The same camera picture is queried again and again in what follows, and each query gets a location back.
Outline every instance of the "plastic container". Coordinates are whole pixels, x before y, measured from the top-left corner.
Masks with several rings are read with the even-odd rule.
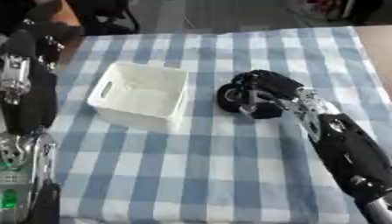
[[[115,62],[87,99],[101,117],[138,130],[176,132],[187,104],[188,73]]]

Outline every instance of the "small toy wheel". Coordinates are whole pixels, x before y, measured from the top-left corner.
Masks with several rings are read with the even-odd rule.
[[[240,113],[238,89],[238,85],[232,83],[221,86],[216,93],[218,106],[230,113]]]

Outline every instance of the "floor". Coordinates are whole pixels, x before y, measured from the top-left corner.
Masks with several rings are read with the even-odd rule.
[[[130,0],[142,24],[141,33],[224,33],[309,26],[328,23],[296,13],[301,0]],[[128,21],[121,25],[129,26]]]

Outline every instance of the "tablecloth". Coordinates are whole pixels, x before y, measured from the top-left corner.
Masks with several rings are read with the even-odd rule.
[[[87,105],[117,60],[189,72],[178,133],[111,125]],[[365,223],[294,115],[254,121],[217,108],[216,89],[252,69],[316,88],[391,152],[389,98],[352,27],[87,37],[59,74],[50,129],[64,223]]]

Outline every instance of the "checkered pattern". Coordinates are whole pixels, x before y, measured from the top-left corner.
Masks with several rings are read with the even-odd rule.
[[[86,104],[117,60],[189,71],[178,134],[111,125]],[[392,145],[389,98],[353,28],[88,37],[59,75],[61,110],[51,128],[63,217],[365,223],[291,113],[253,121],[216,107],[216,89],[252,69],[316,88],[386,150]]]

